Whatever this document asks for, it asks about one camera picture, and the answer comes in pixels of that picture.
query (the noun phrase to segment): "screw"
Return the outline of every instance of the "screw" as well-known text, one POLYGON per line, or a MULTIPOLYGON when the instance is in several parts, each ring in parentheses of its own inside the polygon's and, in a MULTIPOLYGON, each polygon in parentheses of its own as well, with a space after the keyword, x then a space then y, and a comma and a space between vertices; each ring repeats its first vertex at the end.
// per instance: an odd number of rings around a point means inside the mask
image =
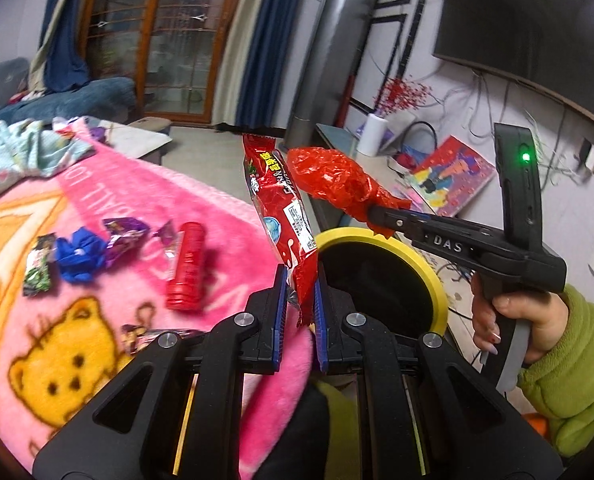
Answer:
POLYGON ((179 341, 179 336, 177 334, 173 334, 172 332, 166 332, 159 336, 157 339, 157 343, 161 348, 170 348, 171 346, 175 346, 179 341))
POLYGON ((442 338, 435 332, 428 332, 427 334, 424 334, 421 340, 428 348, 439 348, 442 346, 442 338))
POLYGON ((346 322, 352 326, 362 326, 366 322, 366 316, 359 312, 352 312, 346 316, 346 322))
POLYGON ((240 312, 235 316, 235 324, 239 326, 248 326, 252 324, 255 320, 255 316, 253 316, 250 312, 240 312))

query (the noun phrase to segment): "fingernail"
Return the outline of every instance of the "fingernail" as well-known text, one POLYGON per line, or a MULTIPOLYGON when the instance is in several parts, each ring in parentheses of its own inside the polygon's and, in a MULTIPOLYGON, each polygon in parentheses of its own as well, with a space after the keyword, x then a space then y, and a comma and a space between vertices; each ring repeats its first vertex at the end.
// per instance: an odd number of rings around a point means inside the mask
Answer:
POLYGON ((510 298, 508 296, 498 296, 493 300, 493 306, 498 309, 506 308, 509 302, 510 298))

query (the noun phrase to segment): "blue curtain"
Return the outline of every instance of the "blue curtain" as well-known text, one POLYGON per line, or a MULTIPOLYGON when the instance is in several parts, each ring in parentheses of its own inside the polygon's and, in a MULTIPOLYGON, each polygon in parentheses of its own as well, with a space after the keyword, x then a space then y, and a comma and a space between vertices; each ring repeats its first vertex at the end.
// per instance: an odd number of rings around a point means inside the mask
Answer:
POLYGON ((272 126, 299 0, 263 0, 237 105, 237 126, 272 126))
MULTIPOLYGON (((42 42, 58 0, 46 2, 43 15, 42 42)), ((80 88, 90 81, 88 66, 75 47, 77 19, 81 0, 66 0, 57 30, 48 48, 43 83, 52 92, 66 92, 80 88)))

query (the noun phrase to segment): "television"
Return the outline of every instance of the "television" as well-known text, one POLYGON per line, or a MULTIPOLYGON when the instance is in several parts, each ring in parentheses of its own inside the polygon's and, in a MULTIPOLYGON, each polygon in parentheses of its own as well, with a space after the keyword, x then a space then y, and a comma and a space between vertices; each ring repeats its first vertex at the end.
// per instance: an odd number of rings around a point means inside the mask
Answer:
POLYGON ((594 120, 594 0, 444 0, 434 55, 527 84, 594 120))

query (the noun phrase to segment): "red snack package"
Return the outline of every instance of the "red snack package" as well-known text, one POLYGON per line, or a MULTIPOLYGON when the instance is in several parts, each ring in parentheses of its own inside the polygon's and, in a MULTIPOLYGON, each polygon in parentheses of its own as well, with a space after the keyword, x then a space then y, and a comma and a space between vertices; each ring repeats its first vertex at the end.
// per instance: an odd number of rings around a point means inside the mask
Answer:
MULTIPOLYGON (((295 184, 302 190, 327 200, 360 222, 368 221, 368 208, 373 205, 410 208, 410 200, 391 195, 356 161, 338 150, 293 148, 288 152, 287 165, 295 184)), ((393 231, 370 222, 368 227, 386 238, 393 234, 393 231)))
POLYGON ((277 250, 288 269, 288 285, 297 293, 298 325, 312 322, 312 300, 317 280, 317 246, 283 157, 275 149, 275 140, 244 135, 244 173, 250 197, 277 250))
POLYGON ((203 243, 206 229, 197 222, 186 222, 177 234, 172 277, 166 284, 166 308, 201 310, 203 292, 203 243))

